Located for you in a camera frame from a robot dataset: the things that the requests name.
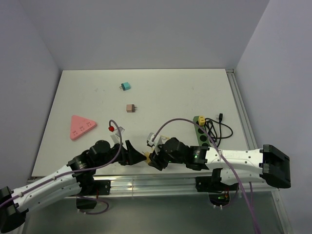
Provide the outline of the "yellow plug adapter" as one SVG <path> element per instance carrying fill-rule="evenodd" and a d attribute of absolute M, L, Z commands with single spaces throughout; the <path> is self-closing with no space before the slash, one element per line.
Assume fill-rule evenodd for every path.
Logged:
<path fill-rule="evenodd" d="M 199 126 L 204 126 L 205 125 L 205 117 L 204 116 L 199 116 L 198 117 L 198 124 L 199 124 Z"/>

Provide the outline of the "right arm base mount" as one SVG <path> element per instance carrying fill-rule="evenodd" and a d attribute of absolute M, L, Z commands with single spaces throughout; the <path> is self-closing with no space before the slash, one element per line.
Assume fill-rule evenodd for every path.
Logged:
<path fill-rule="evenodd" d="M 198 176 L 195 178 L 195 182 L 197 192 L 208 193 L 212 205 L 220 208 L 229 205 L 231 191 L 235 191 L 234 197 L 236 197 L 239 190 L 238 183 L 226 185 L 221 182 L 220 178 L 214 181 L 212 176 Z"/>

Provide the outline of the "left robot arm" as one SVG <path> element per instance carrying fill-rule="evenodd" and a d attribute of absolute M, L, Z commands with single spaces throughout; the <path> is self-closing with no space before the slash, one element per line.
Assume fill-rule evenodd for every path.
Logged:
<path fill-rule="evenodd" d="M 56 172 L 31 184 L 11 190 L 0 190 L 0 231 L 10 232 L 21 226 L 28 212 L 52 204 L 67 196 L 89 195 L 94 191 L 93 178 L 97 169 L 112 163 L 122 166 L 134 165 L 146 160 L 129 141 L 126 147 L 100 140 L 90 149 L 74 157 Z"/>

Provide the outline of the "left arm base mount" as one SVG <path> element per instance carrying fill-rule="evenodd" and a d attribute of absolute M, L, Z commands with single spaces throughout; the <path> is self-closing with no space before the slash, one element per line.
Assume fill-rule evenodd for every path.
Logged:
<path fill-rule="evenodd" d="M 79 194 L 76 198 L 76 208 L 81 212 L 91 213 L 100 203 L 104 203 L 102 196 L 110 194 L 110 180 L 96 180 L 88 193 Z"/>

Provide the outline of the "yellow charger with cable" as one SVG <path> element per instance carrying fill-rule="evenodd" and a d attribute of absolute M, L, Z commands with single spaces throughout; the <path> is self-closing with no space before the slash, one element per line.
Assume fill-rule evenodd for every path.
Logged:
<path fill-rule="evenodd" d="M 159 148 L 158 146 L 156 146 L 155 148 L 151 148 L 151 150 L 149 152 L 144 152 L 144 155 L 146 156 L 146 163 L 149 164 L 151 162 L 151 159 L 150 159 L 150 156 L 153 154 L 153 153 L 156 153 L 158 154 L 159 152 Z"/>

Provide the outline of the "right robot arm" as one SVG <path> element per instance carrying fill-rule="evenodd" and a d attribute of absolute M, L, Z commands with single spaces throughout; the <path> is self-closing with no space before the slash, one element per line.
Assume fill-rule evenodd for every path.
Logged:
<path fill-rule="evenodd" d="M 239 182 L 266 182 L 279 189 L 291 187 L 290 158 L 269 144 L 250 151 L 216 150 L 207 144 L 187 146 L 175 137 L 151 136 L 147 145 L 154 149 L 149 166 L 161 171 L 175 163 L 194 171 L 207 170 L 212 173 L 208 186 L 217 191 Z"/>

